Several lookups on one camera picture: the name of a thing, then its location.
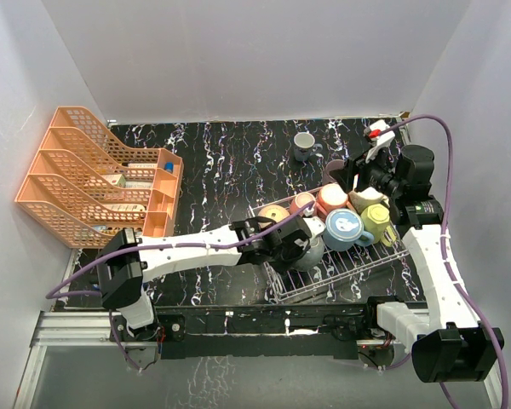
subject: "white label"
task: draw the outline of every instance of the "white label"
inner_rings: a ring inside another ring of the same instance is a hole
[[[358,224],[352,223],[347,219],[340,218],[335,221],[335,227],[340,232],[351,232],[358,227]]]

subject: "orange mug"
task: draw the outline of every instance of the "orange mug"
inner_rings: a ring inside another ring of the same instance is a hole
[[[305,209],[301,216],[310,217],[313,216],[315,211],[323,212],[324,209],[320,209],[320,205],[318,202],[316,202],[316,198],[314,198],[312,193],[309,192],[303,192],[298,193],[290,204],[290,214],[293,215],[296,211],[298,211],[301,207],[306,205],[307,203],[314,202],[314,206],[309,207],[308,209]]]
[[[323,186],[318,192],[316,203],[319,205],[317,208],[318,216],[322,220],[325,220],[327,215],[335,209],[348,207],[348,209],[356,211],[348,200],[348,195],[343,192],[338,183]]]

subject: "metal wire basket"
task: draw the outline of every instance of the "metal wire basket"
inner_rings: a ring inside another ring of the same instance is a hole
[[[316,196],[319,189],[320,187],[311,190],[310,193]],[[263,207],[268,205],[281,205],[287,209],[293,198],[294,196],[290,196],[255,208],[250,207],[250,214],[256,216]],[[348,251],[341,252],[330,250],[326,246],[322,261],[308,272],[291,269],[279,274],[266,262],[263,266],[267,271],[269,285],[273,290],[269,301],[275,303],[300,302],[303,299],[316,297],[326,293],[330,285],[356,274],[369,273],[373,268],[381,268],[408,255],[409,251],[403,246],[403,243],[397,241],[393,247],[386,247],[382,243],[368,247],[354,245]]]

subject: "yellow mug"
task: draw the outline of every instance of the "yellow mug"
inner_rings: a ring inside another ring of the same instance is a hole
[[[373,234],[375,242],[390,247],[398,237],[390,224],[390,210],[382,204],[372,204],[361,214],[365,231]]]

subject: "black table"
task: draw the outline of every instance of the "black table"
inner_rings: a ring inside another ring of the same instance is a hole
[[[256,207],[320,185],[330,160],[361,150],[363,130],[375,119],[314,119],[266,122],[118,125],[112,132],[131,147],[166,147],[184,160],[175,235],[218,228],[244,219]],[[395,122],[394,118],[386,119]],[[307,163],[293,159],[297,132],[310,132],[324,146]],[[402,141],[396,135],[389,153],[395,159]],[[95,250],[82,251],[79,266],[94,260]],[[71,285],[87,290],[88,278]],[[263,267],[197,268],[150,283],[157,306],[242,305],[269,303],[269,283]],[[355,274],[329,291],[304,302],[365,302],[368,296],[395,294],[423,301],[422,286],[412,260],[396,261],[369,273]],[[59,302],[57,309],[65,305]],[[89,297],[67,300],[67,308],[98,308]]]

